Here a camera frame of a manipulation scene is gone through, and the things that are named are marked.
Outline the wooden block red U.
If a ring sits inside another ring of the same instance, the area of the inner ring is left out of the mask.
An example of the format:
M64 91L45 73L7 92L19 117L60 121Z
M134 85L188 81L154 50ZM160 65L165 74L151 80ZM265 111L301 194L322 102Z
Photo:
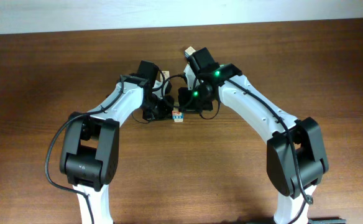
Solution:
M172 111L172 115L173 115L173 116L182 116L182 115L183 115L183 113L182 113L182 112L180 112L179 110L173 110L173 111Z

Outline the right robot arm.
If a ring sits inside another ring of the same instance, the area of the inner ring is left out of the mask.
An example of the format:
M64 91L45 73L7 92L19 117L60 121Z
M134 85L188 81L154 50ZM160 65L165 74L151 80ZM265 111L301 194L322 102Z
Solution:
M308 210L313 193L329 170L319 124L288 114L257 91L235 65L217 63L202 48L188 47L185 80L187 97L180 104L189 111L207 110L213 100L246 121L267 147L266 170L277 189L272 223L312 223Z

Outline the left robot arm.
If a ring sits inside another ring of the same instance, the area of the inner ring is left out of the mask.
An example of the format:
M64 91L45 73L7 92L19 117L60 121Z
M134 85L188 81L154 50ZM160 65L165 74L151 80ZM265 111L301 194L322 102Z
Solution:
M122 75L114 91L87 113L72 113L65 131L59 169L77 194L83 223L112 223L109 184L119 159L119 129L138 108L146 122L172 117L173 98L161 90L159 67L143 60L136 73Z

